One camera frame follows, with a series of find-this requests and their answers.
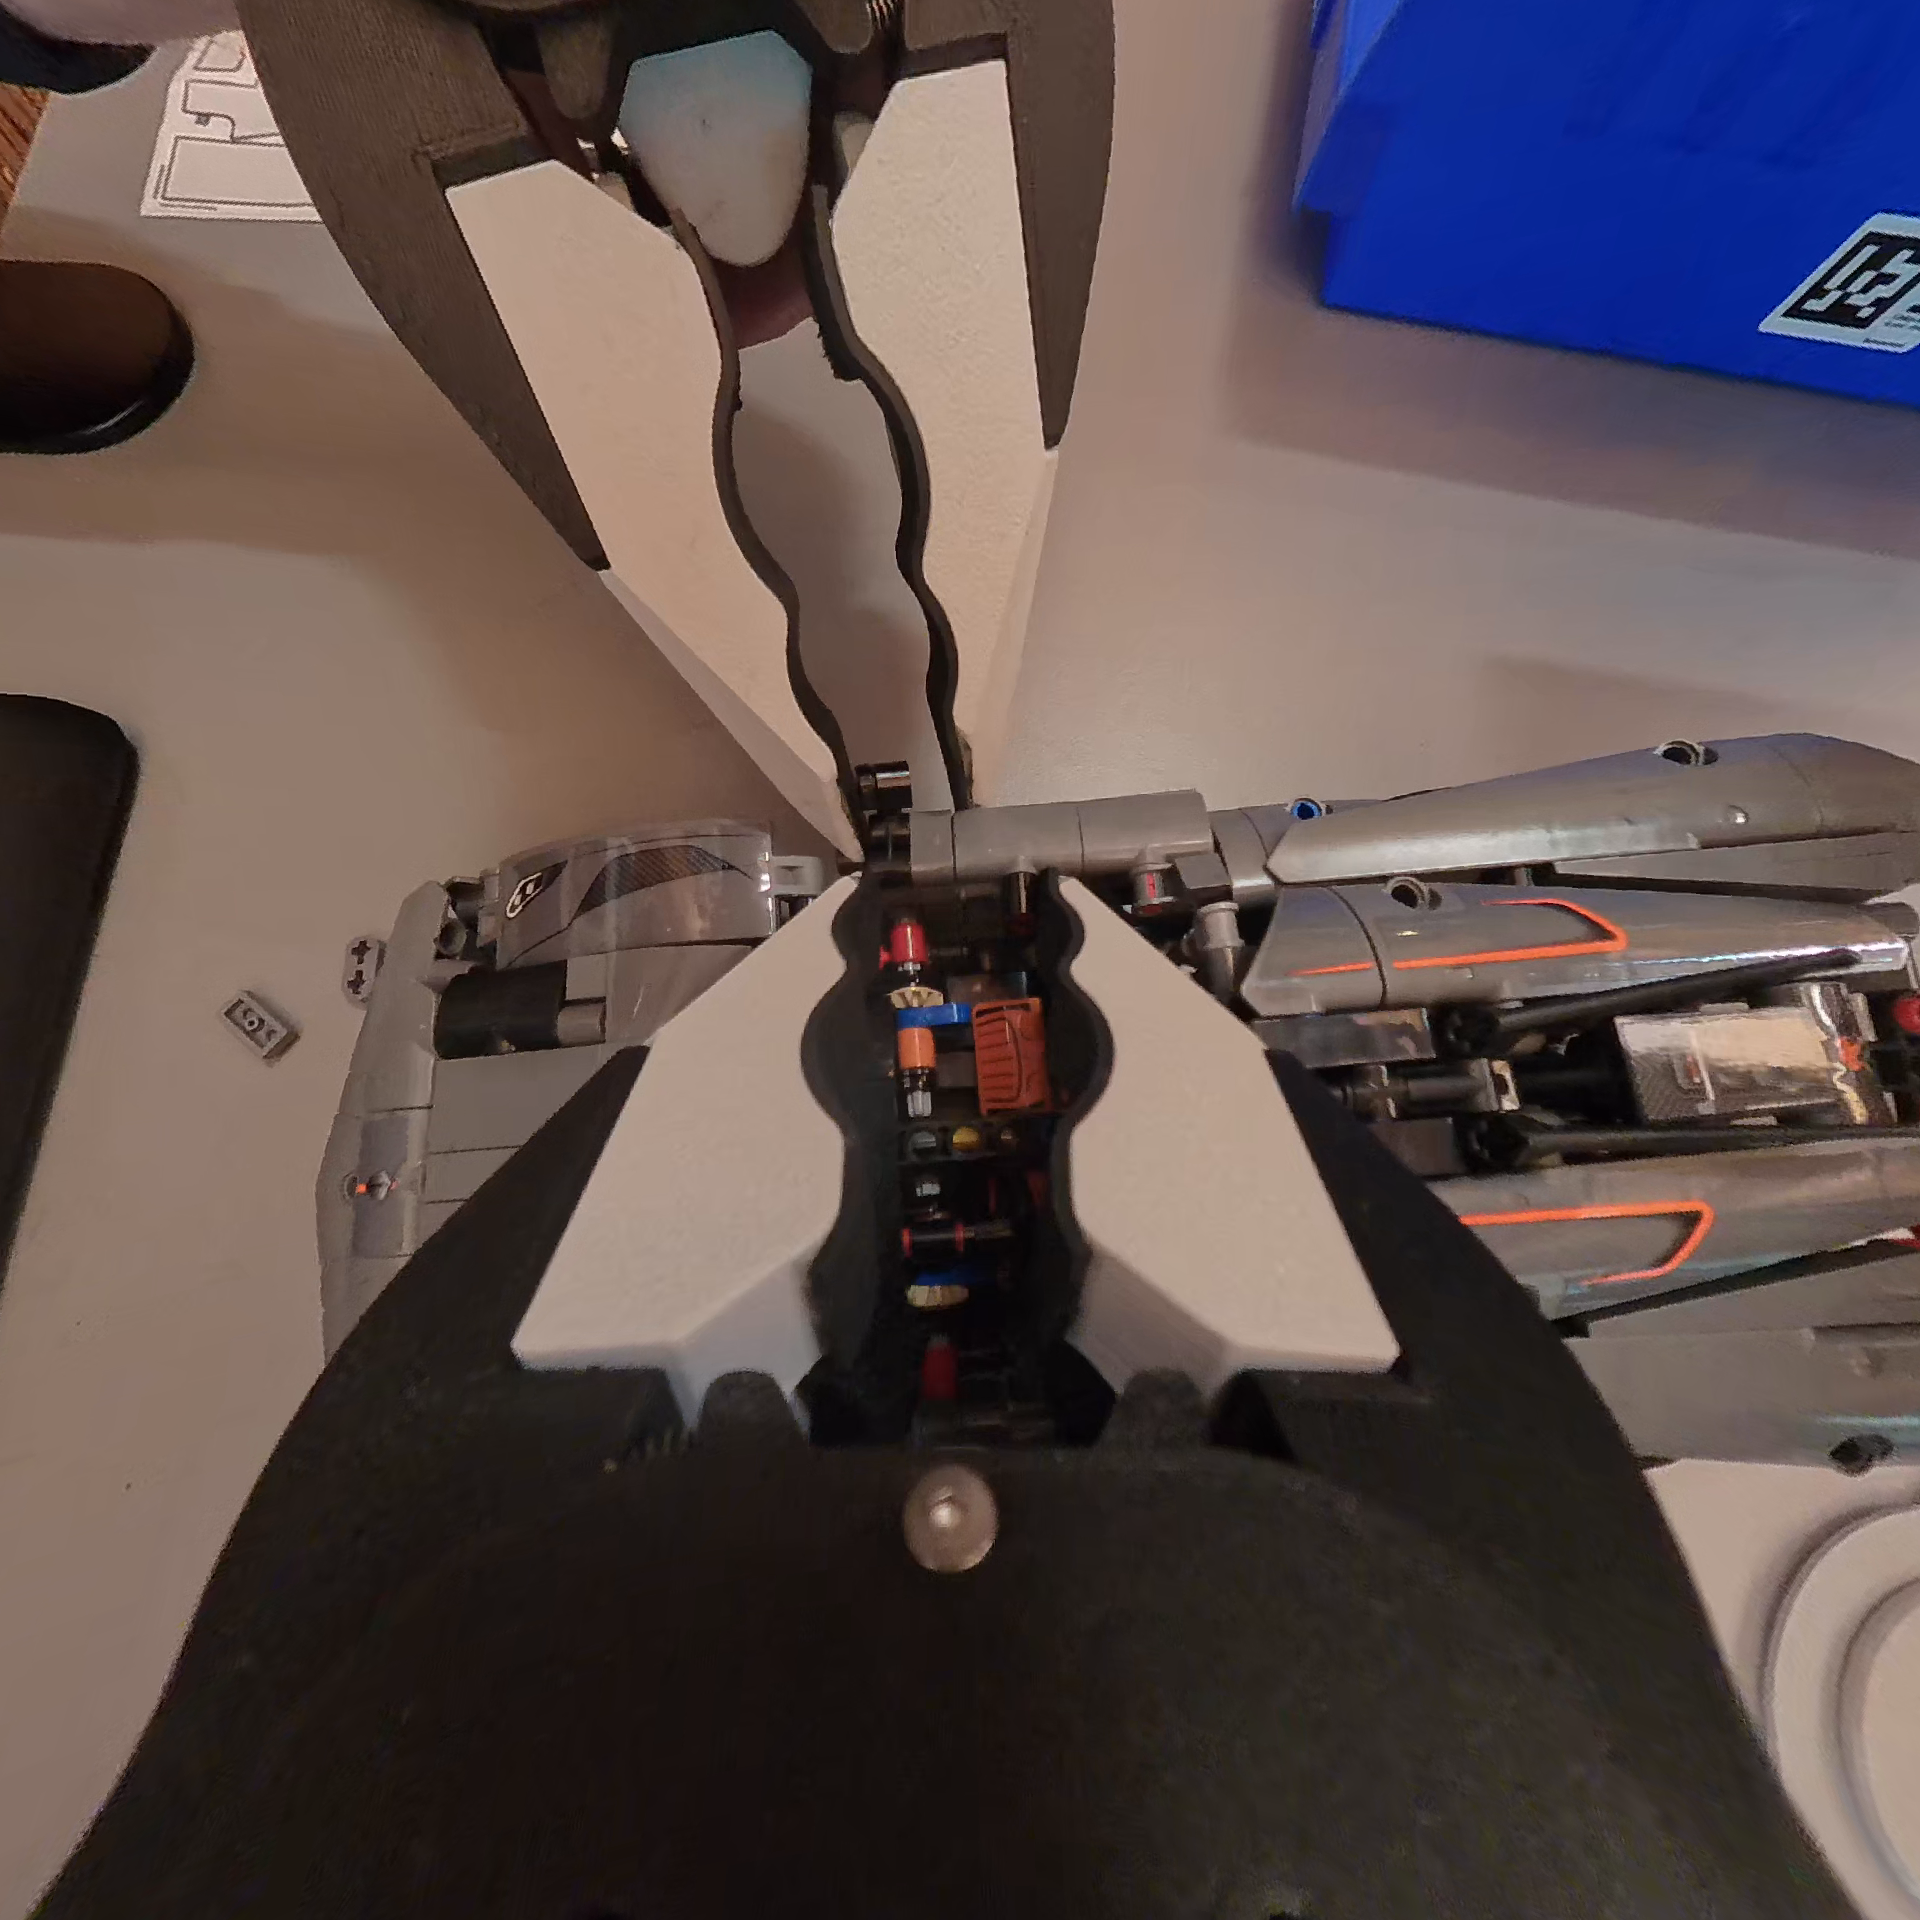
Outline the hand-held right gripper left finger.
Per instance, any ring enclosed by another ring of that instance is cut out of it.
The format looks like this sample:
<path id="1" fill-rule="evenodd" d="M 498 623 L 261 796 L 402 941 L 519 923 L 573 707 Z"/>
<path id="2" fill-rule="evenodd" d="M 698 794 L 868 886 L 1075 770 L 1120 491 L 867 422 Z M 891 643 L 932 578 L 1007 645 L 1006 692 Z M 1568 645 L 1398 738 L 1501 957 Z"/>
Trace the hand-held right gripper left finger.
<path id="1" fill-rule="evenodd" d="M 511 1337 L 536 1372 L 658 1369 L 698 1417 L 726 1373 L 792 1396 L 823 1355 L 806 1273 L 845 1146 L 803 1069 L 843 971 L 842 877 L 656 1031 Z"/>

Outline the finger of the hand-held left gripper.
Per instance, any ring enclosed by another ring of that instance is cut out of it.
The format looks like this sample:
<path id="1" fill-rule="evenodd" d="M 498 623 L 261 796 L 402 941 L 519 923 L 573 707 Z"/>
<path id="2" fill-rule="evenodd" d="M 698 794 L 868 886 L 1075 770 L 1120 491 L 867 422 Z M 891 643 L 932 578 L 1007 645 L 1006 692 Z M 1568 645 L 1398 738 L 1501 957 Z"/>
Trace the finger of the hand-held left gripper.
<path id="1" fill-rule="evenodd" d="M 780 796 L 861 853 L 838 729 L 797 663 L 797 596 L 741 506 L 738 354 L 712 263 L 624 182 L 558 159 L 446 202 L 608 557 L 604 578 Z"/>
<path id="2" fill-rule="evenodd" d="M 896 565 L 925 628 L 951 806 L 1013 700 L 1055 450 L 1040 407 L 1003 57 L 898 77 L 875 116 L 813 105 L 806 289 L 834 373 L 896 462 Z"/>

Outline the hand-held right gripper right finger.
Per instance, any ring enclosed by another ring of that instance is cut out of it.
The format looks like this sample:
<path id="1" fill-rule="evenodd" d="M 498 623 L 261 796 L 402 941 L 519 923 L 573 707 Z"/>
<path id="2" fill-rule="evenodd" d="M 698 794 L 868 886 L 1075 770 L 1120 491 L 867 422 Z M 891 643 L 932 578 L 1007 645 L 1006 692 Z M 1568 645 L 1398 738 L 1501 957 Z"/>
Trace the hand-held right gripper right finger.
<path id="1" fill-rule="evenodd" d="M 1063 879 L 1111 1065 L 1067 1138 L 1088 1270 L 1070 1340 L 1111 1389 L 1172 1372 L 1204 1396 L 1246 1372 L 1382 1375 L 1380 1310 L 1263 1046 Z"/>

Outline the grey lego sports car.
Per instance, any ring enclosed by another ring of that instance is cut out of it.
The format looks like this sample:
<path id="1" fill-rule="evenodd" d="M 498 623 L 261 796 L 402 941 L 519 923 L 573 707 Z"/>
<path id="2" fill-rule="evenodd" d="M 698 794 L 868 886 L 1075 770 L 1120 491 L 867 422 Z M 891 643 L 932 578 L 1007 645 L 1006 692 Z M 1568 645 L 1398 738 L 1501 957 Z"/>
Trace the grey lego sports car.
<path id="1" fill-rule="evenodd" d="M 1392 801 L 920 810 L 915 871 L 648 823 L 430 883 L 358 939 L 317 1182 L 332 1358 L 616 1057 L 853 877 L 803 1037 L 845 1146 L 806 1270 L 826 1443 L 1080 1445 L 1067 1138 L 1111 1041 L 1080 879 L 1306 1069 L 1565 1340 L 1627 1445 L 1915 1466 L 1915 763 L 1671 738 Z"/>

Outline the person's left forearm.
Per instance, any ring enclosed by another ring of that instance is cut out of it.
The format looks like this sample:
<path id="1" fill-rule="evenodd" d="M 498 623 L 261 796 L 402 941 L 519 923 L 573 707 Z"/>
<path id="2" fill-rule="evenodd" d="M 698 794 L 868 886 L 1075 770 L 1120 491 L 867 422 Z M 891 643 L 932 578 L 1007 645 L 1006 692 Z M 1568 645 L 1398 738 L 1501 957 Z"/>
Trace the person's left forearm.
<path id="1" fill-rule="evenodd" d="M 77 38 L 30 21 L 27 6 L 2 5 L 2 83 L 59 95 L 106 89 L 136 73 L 150 44 Z"/>

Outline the white sticker sheet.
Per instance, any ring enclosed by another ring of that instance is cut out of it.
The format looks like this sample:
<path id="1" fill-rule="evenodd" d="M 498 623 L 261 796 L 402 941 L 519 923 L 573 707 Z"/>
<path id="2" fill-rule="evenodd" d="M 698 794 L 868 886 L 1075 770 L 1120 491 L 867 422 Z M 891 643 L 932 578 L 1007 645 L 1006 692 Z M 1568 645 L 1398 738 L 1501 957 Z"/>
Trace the white sticker sheet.
<path id="1" fill-rule="evenodd" d="M 240 33 L 192 38 L 166 83 L 143 219 L 317 223 Z"/>

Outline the black oval object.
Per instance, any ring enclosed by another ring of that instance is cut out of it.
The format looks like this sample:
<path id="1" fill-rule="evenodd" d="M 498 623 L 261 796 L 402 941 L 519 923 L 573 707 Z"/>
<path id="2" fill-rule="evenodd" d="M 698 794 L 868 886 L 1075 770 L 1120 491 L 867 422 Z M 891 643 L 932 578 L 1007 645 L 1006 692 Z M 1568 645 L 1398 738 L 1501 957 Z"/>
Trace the black oval object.
<path id="1" fill-rule="evenodd" d="M 197 364 L 150 278 L 107 263 L 4 258 L 2 450 L 90 453 L 162 419 Z"/>

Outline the blue storage bin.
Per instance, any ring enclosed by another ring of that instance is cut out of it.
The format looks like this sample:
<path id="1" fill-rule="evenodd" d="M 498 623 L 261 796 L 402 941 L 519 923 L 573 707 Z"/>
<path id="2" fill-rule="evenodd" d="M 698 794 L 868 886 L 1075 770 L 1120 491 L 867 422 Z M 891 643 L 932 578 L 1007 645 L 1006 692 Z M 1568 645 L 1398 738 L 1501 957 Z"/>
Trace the blue storage bin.
<path id="1" fill-rule="evenodd" d="M 1386 319 L 1915 407 L 1915 2 L 1311 6 L 1291 203 Z"/>

